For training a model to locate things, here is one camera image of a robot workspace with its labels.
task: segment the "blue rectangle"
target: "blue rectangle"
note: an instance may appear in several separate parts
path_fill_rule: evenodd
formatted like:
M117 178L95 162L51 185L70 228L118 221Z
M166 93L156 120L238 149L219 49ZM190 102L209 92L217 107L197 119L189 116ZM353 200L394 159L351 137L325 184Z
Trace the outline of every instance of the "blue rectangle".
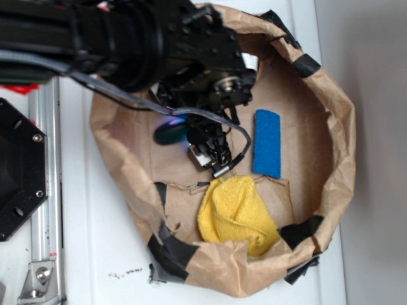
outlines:
M253 172L281 178L280 116L264 109L256 111Z

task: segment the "yellow towel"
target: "yellow towel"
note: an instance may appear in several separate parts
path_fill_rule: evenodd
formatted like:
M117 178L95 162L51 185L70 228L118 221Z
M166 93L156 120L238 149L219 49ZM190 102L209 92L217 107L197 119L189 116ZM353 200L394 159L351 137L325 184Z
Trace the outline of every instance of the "yellow towel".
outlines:
M247 240L248 254L253 256L263 254L280 238L250 176L213 180L197 220L203 240L211 243Z

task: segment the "gray cable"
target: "gray cable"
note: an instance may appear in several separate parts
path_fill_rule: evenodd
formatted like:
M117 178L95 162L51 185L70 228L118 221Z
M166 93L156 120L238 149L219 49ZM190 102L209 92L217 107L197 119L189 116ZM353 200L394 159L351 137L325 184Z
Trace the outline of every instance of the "gray cable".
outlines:
M198 116L202 116L204 118L210 119L213 122L224 124L226 126L229 126L230 128L236 129L239 132L243 133L244 137L246 138L247 144L244 147L243 151L238 155L239 160L237 160L238 158L235 158L235 160L237 162L235 162L235 164L233 166L235 166L243 158L243 156L246 154L246 152L249 150L249 147L251 144L251 138L250 138L250 135L246 132L246 130L244 128L232 123L231 121L228 121L227 119L222 118L221 116L218 116L210 111L206 111L206 110L195 108L195 107L180 107L177 109L169 109L162 105L151 102L149 100L144 100L143 98L135 97L113 85L104 83L102 81L99 81L98 79L94 79L85 73L72 69L72 67L68 64L58 62L56 60L52 60L49 58L44 58L44 57L41 57L41 56L35 55L35 54L28 54L28 53L22 53L22 52L17 52L17 51L0 50L0 61L17 62L20 64L29 64L29 65L36 65L36 66L44 67L44 68L47 68L49 70L59 73L61 76L69 76L79 82L86 83L88 85L92 85L99 90L103 90L110 94L116 95L117 97L124 98L125 100L128 100L131 103L141 105L143 107L149 108L153 111L156 111L156 112L159 112L162 114L166 114L166 115L170 115L170 116L178 116L180 114L196 114Z

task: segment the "bolt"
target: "bolt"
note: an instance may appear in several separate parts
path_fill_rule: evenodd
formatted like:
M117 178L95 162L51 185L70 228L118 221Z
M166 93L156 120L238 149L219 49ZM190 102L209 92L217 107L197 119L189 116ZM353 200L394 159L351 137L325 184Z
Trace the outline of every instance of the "bolt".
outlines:
M175 32L177 30L177 25L170 22L167 24L167 28L169 32Z
M33 135L33 136L32 136L32 140L33 140L34 142L36 142L36 143L40 143L40 142L43 140L43 136L42 136L42 135L39 135L39 134Z
M45 283L50 279L51 271L46 269L45 267L41 267L37 270L36 276L41 283Z
M29 297L35 299L36 297L41 297L42 293L39 292L38 289L33 289L28 293Z
M183 27L183 33L185 36L191 34L191 29L189 27Z
M223 87L223 90L225 92L231 92L233 90L233 87L232 86L225 86L225 87Z

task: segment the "black tape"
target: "black tape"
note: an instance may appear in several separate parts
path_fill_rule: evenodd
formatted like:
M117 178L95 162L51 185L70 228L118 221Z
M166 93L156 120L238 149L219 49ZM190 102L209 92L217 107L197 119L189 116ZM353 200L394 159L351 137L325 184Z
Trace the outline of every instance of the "black tape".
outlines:
M208 186L210 184L210 182L198 182L197 186L201 187L201 186Z
M163 182L155 182L155 186L157 188L158 194L160 194L161 203L165 208L165 200L167 198L167 185Z
M303 264L299 264L288 270L288 275L284 278L285 281L294 285L294 283L300 278L301 275L305 275L309 267L319 265L319 255L312 257L311 259L305 261Z
M199 247L178 240L164 223L161 224L158 235L163 245L153 235L147 247L159 280L184 283L188 277L188 272L185 271L186 266Z
M294 250L303 240L317 232L323 220L323 216L313 215L302 224L290 224L282 227L279 229L279 234L289 247Z
M153 235L147 244L154 266L151 279L156 281L171 281L173 283L184 283L188 277L188 272L175 264L163 251L163 246L159 244L157 237Z
M301 48L300 43L297 40L295 40L294 36L291 34L289 29L283 24L278 14L276 14L274 11L270 10L267 13L262 14L260 18L267 20L275 24L280 29L282 29L286 33L284 39L287 41L287 43L290 43L296 49Z
M317 72L321 65L318 64L310 55L304 54L293 62L293 67L300 78L307 78Z

